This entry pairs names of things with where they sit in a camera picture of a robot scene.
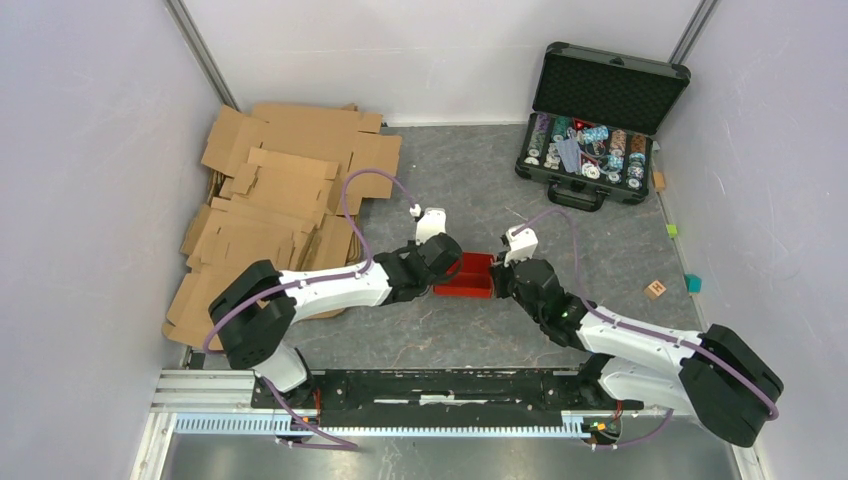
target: gray tabletop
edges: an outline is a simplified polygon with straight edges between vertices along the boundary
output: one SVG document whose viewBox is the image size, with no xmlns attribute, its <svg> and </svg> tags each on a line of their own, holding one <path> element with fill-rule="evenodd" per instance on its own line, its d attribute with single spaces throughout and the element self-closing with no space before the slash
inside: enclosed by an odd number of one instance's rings
<svg viewBox="0 0 848 480">
<path fill-rule="evenodd" d="M 523 126 L 390 128 L 384 133 L 403 136 L 399 179 L 422 207 L 447 211 L 448 233 L 464 251 L 498 253 L 507 228 L 552 206 L 543 185 L 513 172 Z M 394 250 L 412 238 L 415 225 L 397 188 L 389 200 L 365 203 L 363 230 L 374 252 Z M 641 205 L 607 202 L 598 212 L 573 214 L 592 300 L 631 318 L 698 328 L 655 194 Z M 574 291 L 568 224 L 551 216 L 534 230 L 539 238 L 535 257 L 551 262 L 563 287 Z M 652 301 L 643 290 L 654 280 L 668 290 Z M 291 327 L 286 341 L 301 350 L 311 368 L 569 367 L 586 358 L 548 340 L 510 300 L 433 294 L 305 320 Z M 225 366 L 222 358 L 206 364 Z"/>
</svg>

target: wooden cube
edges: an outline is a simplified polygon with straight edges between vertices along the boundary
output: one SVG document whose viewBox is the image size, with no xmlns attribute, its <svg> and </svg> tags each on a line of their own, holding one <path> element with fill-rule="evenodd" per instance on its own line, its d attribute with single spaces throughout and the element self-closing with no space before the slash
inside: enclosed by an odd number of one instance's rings
<svg viewBox="0 0 848 480">
<path fill-rule="evenodd" d="M 665 190 L 665 176 L 660 172 L 654 172 L 654 190 L 657 192 Z"/>
<path fill-rule="evenodd" d="M 656 300 L 660 298 L 660 295 L 665 293 L 665 285 L 660 283 L 659 280 L 654 280 L 648 287 L 645 289 L 645 295 L 648 296 L 651 300 Z"/>
</svg>

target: green block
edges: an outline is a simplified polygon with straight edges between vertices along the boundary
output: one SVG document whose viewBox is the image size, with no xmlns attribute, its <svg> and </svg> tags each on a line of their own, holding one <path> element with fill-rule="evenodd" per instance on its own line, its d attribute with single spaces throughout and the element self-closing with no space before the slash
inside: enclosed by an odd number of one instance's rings
<svg viewBox="0 0 848 480">
<path fill-rule="evenodd" d="M 689 293 L 701 293 L 701 277 L 694 273 L 683 275 L 683 280 L 686 282 L 686 290 Z"/>
</svg>

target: white wall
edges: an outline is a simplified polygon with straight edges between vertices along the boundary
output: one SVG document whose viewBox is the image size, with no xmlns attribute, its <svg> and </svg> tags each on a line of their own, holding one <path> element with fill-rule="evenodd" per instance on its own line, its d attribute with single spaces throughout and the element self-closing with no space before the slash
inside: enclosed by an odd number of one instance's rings
<svg viewBox="0 0 848 480">
<path fill-rule="evenodd" d="M 218 103 L 162 2 L 0 10 L 0 478 L 127 478 Z"/>
<path fill-rule="evenodd" d="M 786 384 L 760 437 L 773 479 L 846 478 L 846 5 L 722 2 L 661 132 L 704 316 Z"/>
<path fill-rule="evenodd" d="M 665 61 L 697 0 L 186 0 L 236 101 L 523 122 L 553 41 Z"/>
</svg>

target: red container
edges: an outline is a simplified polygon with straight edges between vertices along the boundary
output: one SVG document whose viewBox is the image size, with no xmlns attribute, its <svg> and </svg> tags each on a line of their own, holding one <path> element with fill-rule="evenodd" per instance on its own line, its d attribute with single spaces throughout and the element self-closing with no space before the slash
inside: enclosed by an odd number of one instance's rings
<svg viewBox="0 0 848 480">
<path fill-rule="evenodd" d="M 450 282 L 433 287 L 433 293 L 449 297 L 491 298 L 494 284 L 489 267 L 495 262 L 495 256 L 488 253 L 463 252 L 462 268 Z M 457 264 L 448 270 L 448 275 L 456 271 Z"/>
</svg>

